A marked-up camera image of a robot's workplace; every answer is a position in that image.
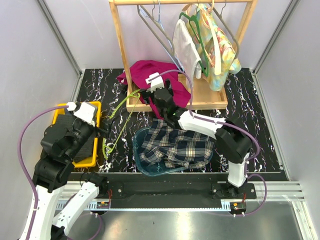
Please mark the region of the lime green hanger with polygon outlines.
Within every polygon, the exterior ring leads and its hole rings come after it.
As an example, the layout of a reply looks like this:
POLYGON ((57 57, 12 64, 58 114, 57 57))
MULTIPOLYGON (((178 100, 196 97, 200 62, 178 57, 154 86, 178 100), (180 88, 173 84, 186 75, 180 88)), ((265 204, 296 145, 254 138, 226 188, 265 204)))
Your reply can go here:
POLYGON ((133 105, 133 109, 129 111, 128 117, 126 118, 122 129, 120 130, 118 136, 116 137, 116 140, 114 142, 111 143, 107 143, 107 137, 103 138, 102 140, 102 153, 103 153, 103 157, 104 159, 107 161, 108 157, 113 153, 113 151, 115 150, 117 143, 119 141, 119 139, 121 138, 124 130, 126 129, 126 126, 133 114, 133 111, 135 110, 138 101, 140 100, 140 90, 134 90, 132 93, 128 94, 119 104, 118 106, 113 110, 112 114, 110 116, 107 116, 106 119, 107 120, 111 120, 111 122, 113 123, 114 120, 117 117, 121 117, 122 116, 122 110, 124 110, 123 108, 123 104, 126 103, 128 100, 130 100, 130 98, 134 98, 136 99, 135 104, 133 105))

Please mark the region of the navy plaid skirt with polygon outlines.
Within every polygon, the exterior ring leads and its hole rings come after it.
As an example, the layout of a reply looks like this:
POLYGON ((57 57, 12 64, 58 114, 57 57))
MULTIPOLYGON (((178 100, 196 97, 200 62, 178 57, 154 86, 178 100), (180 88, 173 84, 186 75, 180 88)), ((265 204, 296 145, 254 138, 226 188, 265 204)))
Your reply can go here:
POLYGON ((174 129, 155 118, 135 159, 148 167, 163 163, 167 169, 202 169, 211 160, 214 145, 213 138, 207 135, 174 129))

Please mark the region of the dark green hanger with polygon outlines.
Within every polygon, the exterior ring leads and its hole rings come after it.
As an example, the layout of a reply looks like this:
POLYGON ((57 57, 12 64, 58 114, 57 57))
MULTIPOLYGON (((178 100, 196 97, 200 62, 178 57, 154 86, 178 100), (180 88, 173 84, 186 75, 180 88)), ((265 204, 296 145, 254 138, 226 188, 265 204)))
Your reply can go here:
POLYGON ((185 17, 188 20, 188 24, 191 27, 192 32, 194 33, 198 43, 201 46, 202 53, 204 55, 205 64, 200 63, 200 66, 201 66, 201 69, 202 69, 204 76, 208 77, 208 75, 209 75, 209 68, 208 67, 209 67, 210 58, 206 55, 207 52, 206 52, 204 43, 202 41, 200 26, 199 26, 199 22, 197 20, 197 17, 196 17, 196 15, 189 16, 185 12, 181 12, 179 14, 179 19, 181 19, 182 17, 185 17))

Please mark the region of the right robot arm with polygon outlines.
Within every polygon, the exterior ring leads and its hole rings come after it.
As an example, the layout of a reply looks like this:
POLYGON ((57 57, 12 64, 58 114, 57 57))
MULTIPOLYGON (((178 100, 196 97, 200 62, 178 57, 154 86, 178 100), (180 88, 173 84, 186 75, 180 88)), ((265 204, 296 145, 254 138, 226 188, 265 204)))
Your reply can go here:
POLYGON ((235 199, 243 195, 247 180, 247 160, 253 145, 252 136, 232 121, 204 116, 177 106, 168 79, 149 77, 145 82, 148 88, 140 90, 143 100, 157 107, 169 127, 193 131, 216 140, 216 146, 228 160, 228 195, 235 199))

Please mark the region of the white garment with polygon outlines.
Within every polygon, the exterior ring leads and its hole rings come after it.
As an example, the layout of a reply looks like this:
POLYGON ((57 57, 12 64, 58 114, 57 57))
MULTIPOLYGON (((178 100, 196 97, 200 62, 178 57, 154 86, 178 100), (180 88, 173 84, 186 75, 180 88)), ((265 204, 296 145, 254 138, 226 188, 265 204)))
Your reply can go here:
POLYGON ((173 33, 174 55, 181 63, 185 73, 193 80, 202 76, 201 58, 193 39, 183 20, 179 19, 173 33))

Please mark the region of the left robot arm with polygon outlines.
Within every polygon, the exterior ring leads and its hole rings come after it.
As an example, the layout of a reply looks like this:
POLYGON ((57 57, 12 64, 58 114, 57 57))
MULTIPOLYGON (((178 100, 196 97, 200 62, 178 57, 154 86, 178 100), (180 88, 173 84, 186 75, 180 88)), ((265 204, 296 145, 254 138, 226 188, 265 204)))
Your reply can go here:
POLYGON ((73 159, 94 135, 97 127, 77 118, 72 128, 59 123, 50 125, 40 144, 42 152, 29 177, 33 191, 32 202, 22 240, 65 240, 87 205, 94 198, 108 194, 108 180, 98 173, 84 178, 80 190, 69 203, 55 214, 69 176, 74 170, 73 159))

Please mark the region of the teal transparent plastic basin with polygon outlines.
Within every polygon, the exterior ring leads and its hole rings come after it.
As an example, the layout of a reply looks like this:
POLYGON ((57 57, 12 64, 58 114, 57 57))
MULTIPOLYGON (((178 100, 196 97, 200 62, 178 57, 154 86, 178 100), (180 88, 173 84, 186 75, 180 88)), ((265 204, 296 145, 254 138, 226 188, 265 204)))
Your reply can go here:
POLYGON ((144 174, 148 177, 156 177, 156 176, 161 176, 161 175, 165 175, 165 174, 181 172, 181 171, 186 171, 186 170, 198 170, 198 169, 186 169, 183 167, 169 169, 169 168, 165 168, 165 165, 163 163, 157 163, 154 166, 147 166, 145 163, 141 163, 140 160, 136 160, 135 157, 138 156, 138 150, 142 144, 142 138, 145 137, 145 135, 147 134, 147 130, 149 128, 150 128, 150 126, 138 130, 132 139, 134 161, 137 166, 137 169, 142 174, 144 174))

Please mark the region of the magenta dress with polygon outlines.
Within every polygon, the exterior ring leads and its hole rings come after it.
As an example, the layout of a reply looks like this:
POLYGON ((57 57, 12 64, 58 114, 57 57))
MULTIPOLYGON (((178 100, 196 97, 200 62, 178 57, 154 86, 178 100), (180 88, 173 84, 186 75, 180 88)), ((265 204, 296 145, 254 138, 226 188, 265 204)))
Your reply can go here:
POLYGON ((163 79, 170 81, 168 95, 171 95, 172 103, 170 107, 175 105, 176 107, 185 108, 191 99, 191 94, 187 91, 184 85, 178 81, 177 67, 173 63, 160 62, 154 60, 139 60, 130 67, 130 73, 132 82, 137 85, 140 89, 147 89, 148 84, 146 79, 150 75, 155 73, 164 73, 169 71, 162 76, 163 79))

